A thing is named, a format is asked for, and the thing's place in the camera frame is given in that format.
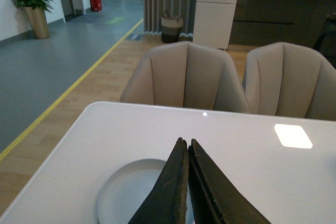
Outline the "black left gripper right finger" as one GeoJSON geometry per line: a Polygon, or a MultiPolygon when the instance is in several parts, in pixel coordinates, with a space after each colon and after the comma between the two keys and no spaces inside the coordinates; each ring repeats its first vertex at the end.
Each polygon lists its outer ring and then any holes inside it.
{"type": "Polygon", "coordinates": [[[230,182],[197,140],[188,148],[195,223],[270,223],[230,182]]]}

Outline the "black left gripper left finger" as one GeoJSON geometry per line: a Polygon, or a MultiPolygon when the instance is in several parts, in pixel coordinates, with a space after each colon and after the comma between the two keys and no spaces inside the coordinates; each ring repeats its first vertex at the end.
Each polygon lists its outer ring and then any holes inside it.
{"type": "Polygon", "coordinates": [[[153,189],[129,223],[185,223],[187,186],[188,150],[180,137],[153,189]]]}

